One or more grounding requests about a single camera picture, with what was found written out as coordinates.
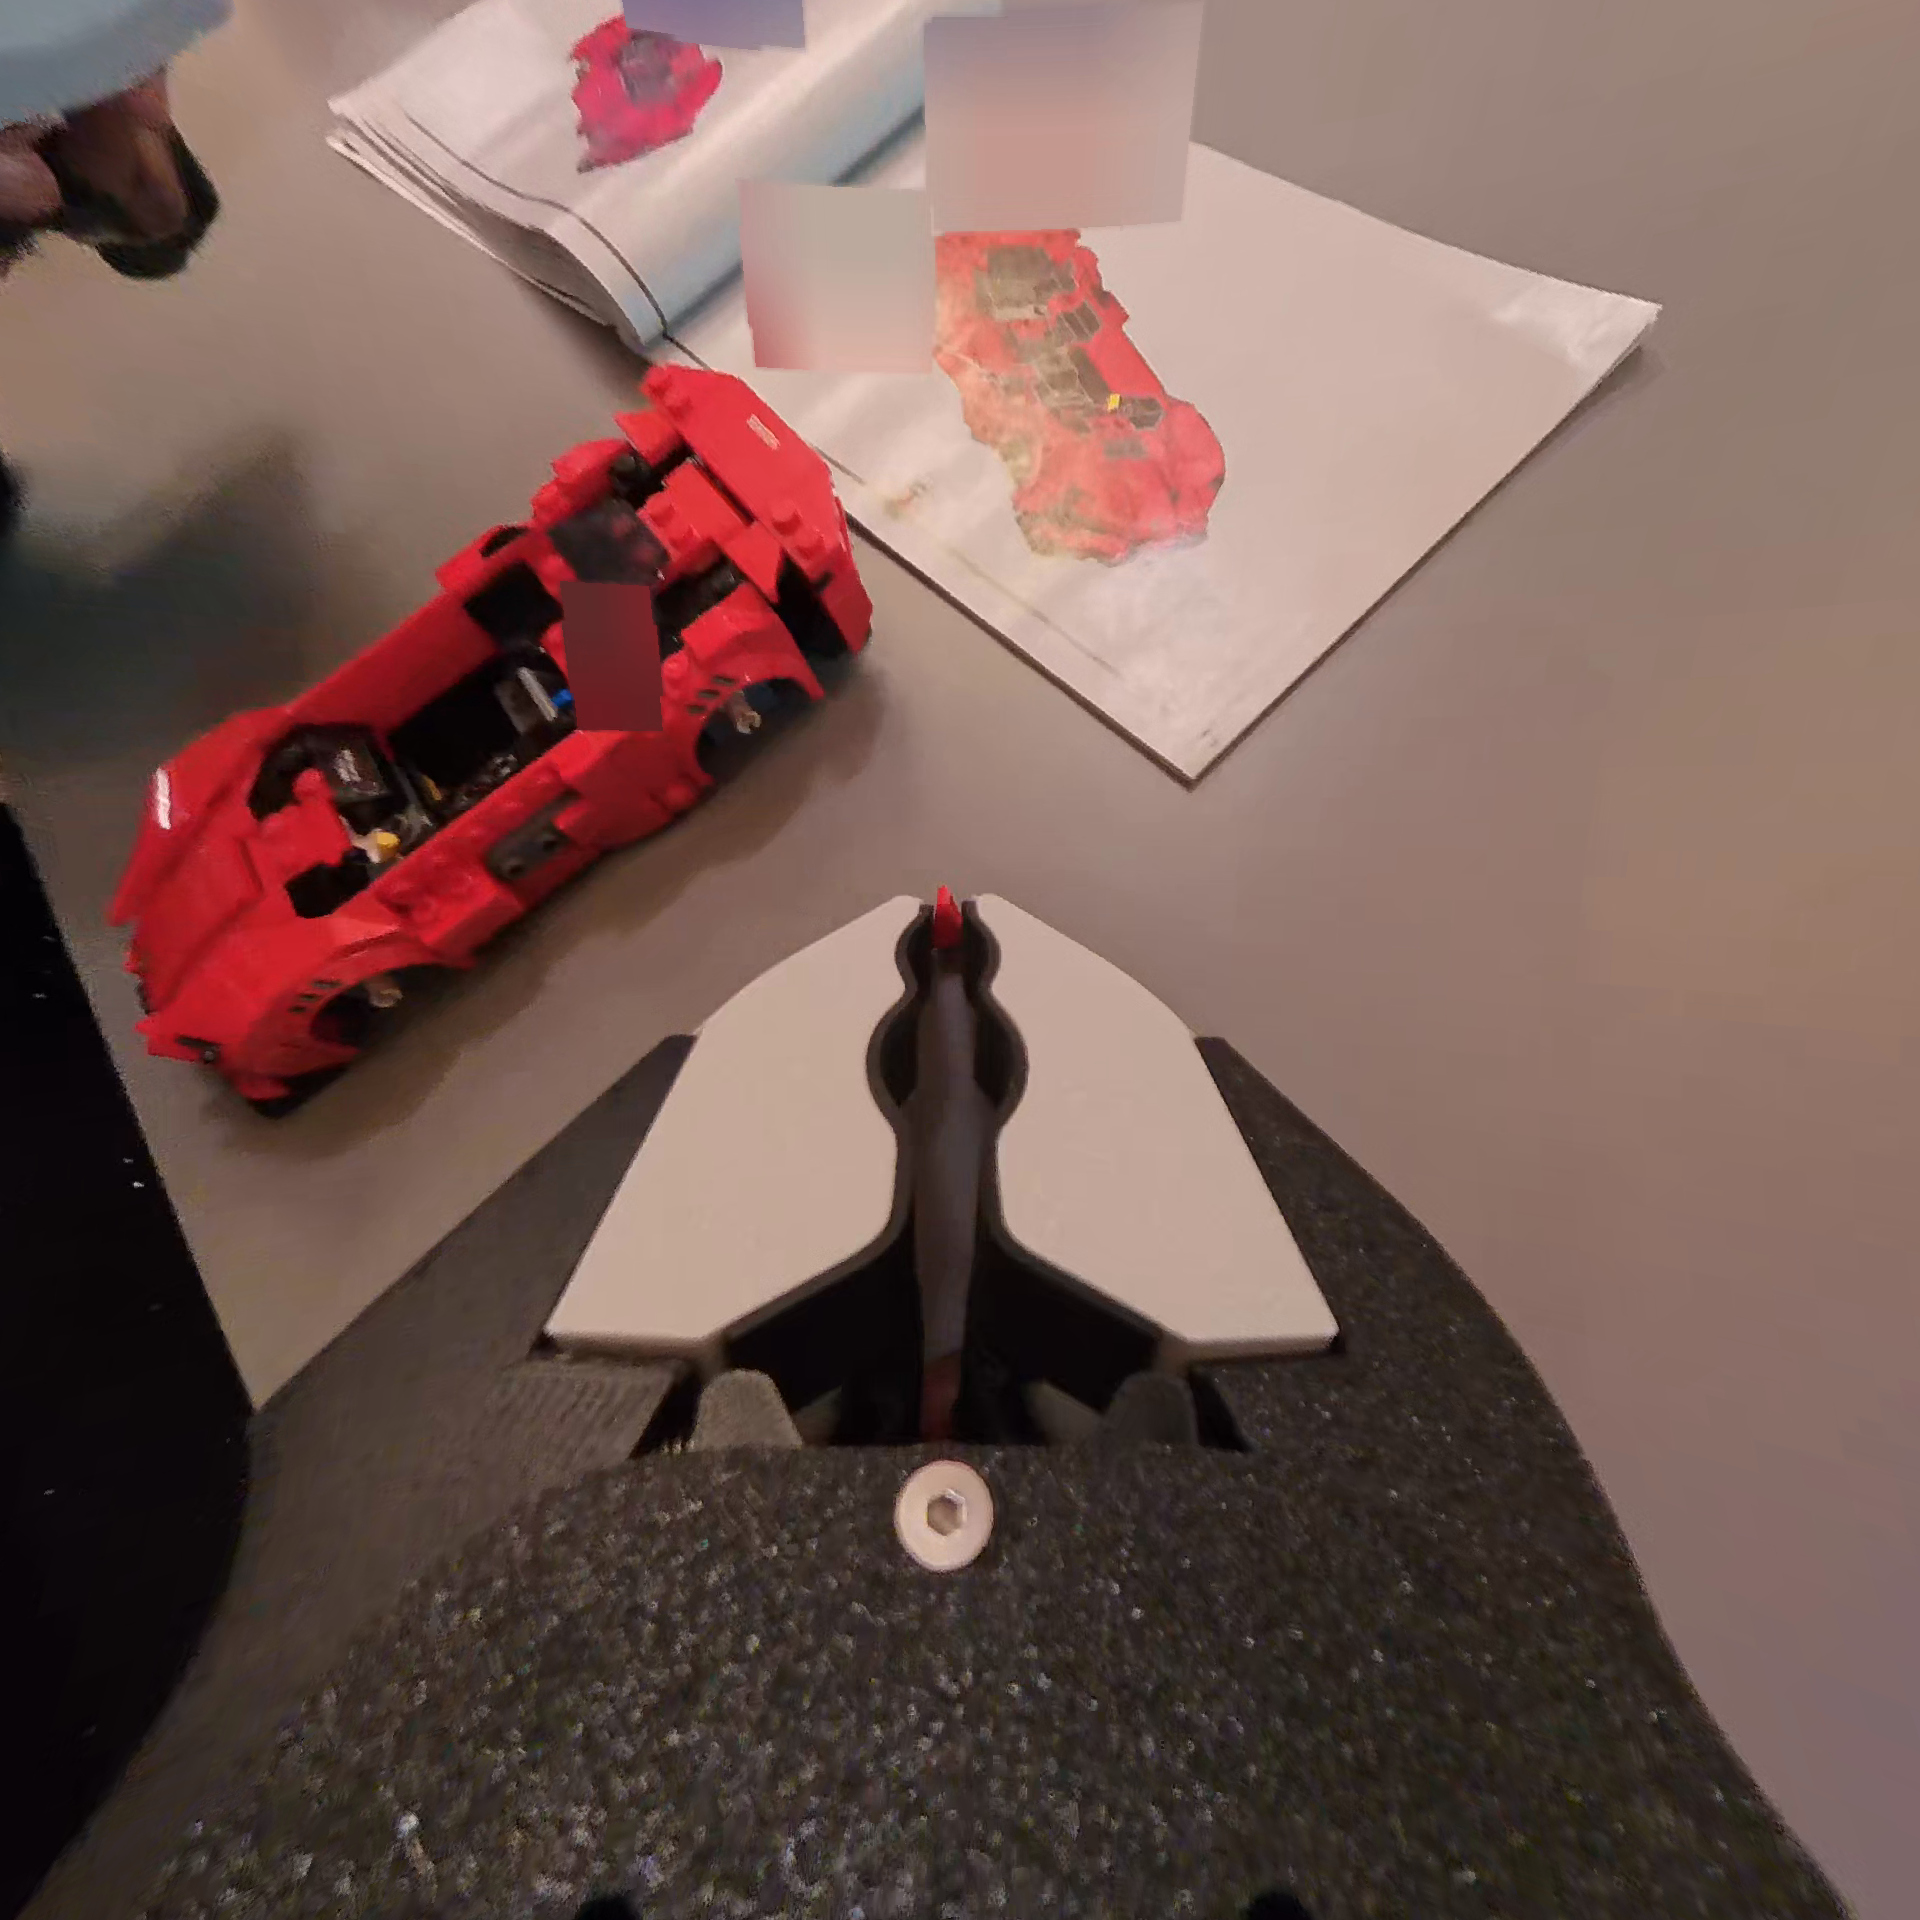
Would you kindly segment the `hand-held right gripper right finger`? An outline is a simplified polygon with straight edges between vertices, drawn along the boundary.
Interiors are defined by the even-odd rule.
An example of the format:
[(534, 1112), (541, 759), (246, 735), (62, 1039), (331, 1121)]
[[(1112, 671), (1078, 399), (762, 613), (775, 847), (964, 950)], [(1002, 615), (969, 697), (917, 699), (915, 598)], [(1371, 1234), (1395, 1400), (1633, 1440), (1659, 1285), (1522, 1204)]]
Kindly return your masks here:
[(1012, 1371), (1183, 1371), (1338, 1344), (1191, 1025), (1002, 898), (976, 898), (1012, 1085), (995, 1140), (983, 1344)]

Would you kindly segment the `red lego car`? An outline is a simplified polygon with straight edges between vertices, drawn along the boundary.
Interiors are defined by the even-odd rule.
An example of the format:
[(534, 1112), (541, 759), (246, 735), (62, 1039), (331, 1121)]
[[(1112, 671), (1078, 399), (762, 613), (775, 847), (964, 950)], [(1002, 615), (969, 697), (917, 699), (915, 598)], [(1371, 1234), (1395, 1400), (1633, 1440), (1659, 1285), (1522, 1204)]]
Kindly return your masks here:
[(137, 1038), (308, 1104), (406, 985), (688, 814), (872, 619), (805, 433), (737, 375), (645, 369), (422, 613), (157, 763), (111, 904)]

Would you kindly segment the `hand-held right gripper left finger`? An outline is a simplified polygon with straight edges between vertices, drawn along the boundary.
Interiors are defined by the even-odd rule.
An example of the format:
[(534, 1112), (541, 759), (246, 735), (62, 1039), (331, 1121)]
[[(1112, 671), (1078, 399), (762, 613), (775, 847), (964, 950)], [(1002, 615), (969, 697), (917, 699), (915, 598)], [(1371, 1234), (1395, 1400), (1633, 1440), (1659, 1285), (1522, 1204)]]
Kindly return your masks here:
[(703, 1371), (855, 1374), (915, 1311), (876, 1038), (908, 1001), (891, 898), (799, 946), (694, 1038), (545, 1338)]

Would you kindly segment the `lego instruction booklet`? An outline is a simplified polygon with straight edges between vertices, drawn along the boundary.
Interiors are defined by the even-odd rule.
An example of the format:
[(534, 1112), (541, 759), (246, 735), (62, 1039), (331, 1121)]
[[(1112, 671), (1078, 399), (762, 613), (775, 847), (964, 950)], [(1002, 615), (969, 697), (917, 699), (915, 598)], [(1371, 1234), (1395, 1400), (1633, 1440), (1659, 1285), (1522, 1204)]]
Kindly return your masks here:
[(1200, 781), (1659, 307), (1191, 145), (1177, 222), (936, 239), (926, 375), (755, 369), (740, 183), (923, 186), (936, 14), (806, 2), (799, 51), (737, 51), (466, 2), (327, 145), (627, 347), (746, 376), (866, 538)]

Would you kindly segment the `person's left forearm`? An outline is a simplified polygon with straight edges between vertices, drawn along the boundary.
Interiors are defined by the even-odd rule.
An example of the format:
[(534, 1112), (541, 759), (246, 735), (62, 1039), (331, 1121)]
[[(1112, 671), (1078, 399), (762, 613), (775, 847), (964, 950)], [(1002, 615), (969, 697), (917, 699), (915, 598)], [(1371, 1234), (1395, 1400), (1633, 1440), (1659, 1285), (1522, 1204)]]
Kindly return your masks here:
[(229, 0), (3, 0), (0, 122), (99, 104), (229, 20)]

